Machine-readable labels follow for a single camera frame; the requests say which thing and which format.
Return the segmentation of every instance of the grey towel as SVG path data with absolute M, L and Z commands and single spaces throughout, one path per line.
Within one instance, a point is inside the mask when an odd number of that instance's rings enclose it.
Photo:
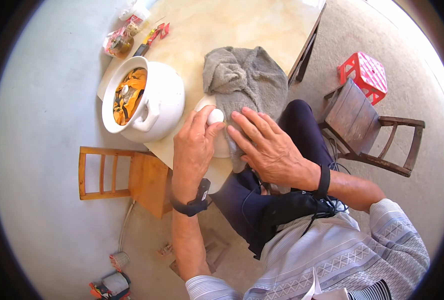
M 232 111 L 244 106 L 279 119 L 287 102 L 287 76 L 262 47 L 255 49 L 222 47 L 207 53 L 202 73 L 204 93 L 215 94 L 217 108 L 229 125 L 240 129 Z M 233 171 L 244 170 L 243 151 L 225 130 Z

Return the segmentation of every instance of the wrist strap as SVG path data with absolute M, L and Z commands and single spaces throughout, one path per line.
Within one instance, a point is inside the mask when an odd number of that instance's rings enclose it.
M 192 217 L 203 210 L 207 210 L 207 193 L 209 192 L 210 187 L 211 182 L 206 178 L 202 178 L 200 184 L 198 185 L 197 196 L 194 200 L 187 204 L 183 204 L 179 202 L 171 192 L 170 203 L 179 213 Z
M 327 196 L 329 190 L 329 184 L 331 183 L 331 170 L 326 165 L 320 166 L 320 181 L 318 183 L 318 189 L 314 194 L 315 199 L 324 199 Z

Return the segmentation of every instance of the wooden chair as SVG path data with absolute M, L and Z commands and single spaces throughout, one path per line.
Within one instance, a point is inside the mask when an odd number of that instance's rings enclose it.
M 350 78 L 344 85 L 325 95 L 324 99 L 330 99 L 330 103 L 318 125 L 327 139 L 331 137 L 324 131 L 326 128 L 347 148 L 348 152 L 337 144 L 340 158 L 361 161 L 410 177 L 419 153 L 422 131 L 426 126 L 424 121 L 379 116 L 369 99 Z M 414 127 L 411 148 L 403 166 L 384 160 L 397 127 L 401 125 Z M 393 126 L 392 132 L 380 155 L 371 156 L 369 151 L 382 126 Z
M 100 155 L 99 191 L 85 191 L 85 161 L 87 154 Z M 112 155 L 112 189 L 104 190 L 105 157 Z M 130 157 L 128 189 L 116 189 L 118 157 Z M 78 157 L 78 192 L 81 200 L 130 196 L 158 218 L 169 212 L 172 170 L 150 152 L 80 147 Z

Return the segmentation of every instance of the table leg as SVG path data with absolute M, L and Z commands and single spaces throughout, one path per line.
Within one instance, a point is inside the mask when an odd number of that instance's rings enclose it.
M 307 50 L 305 51 L 302 58 L 300 59 L 299 72 L 295 78 L 295 80 L 298 82 L 302 81 L 302 79 L 304 78 L 304 75 L 306 73 L 307 66 L 309 65 L 310 55 L 312 54 L 312 49 L 314 48 L 314 42 L 315 42 L 315 38 L 317 36 L 318 30 L 319 30 L 319 25 L 317 25 L 317 27 L 315 28 L 314 34 L 312 34 L 312 36 L 310 37 L 309 46 L 307 47 Z

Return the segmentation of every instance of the shirt sleeve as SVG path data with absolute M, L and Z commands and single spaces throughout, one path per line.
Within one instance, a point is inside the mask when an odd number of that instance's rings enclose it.
M 429 254 L 402 208 L 389 199 L 372 204 L 370 231 L 381 246 L 375 251 L 407 279 L 418 282 L 429 268 Z
M 195 276 L 187 280 L 185 287 L 191 300 L 242 300 L 240 292 L 213 276 Z

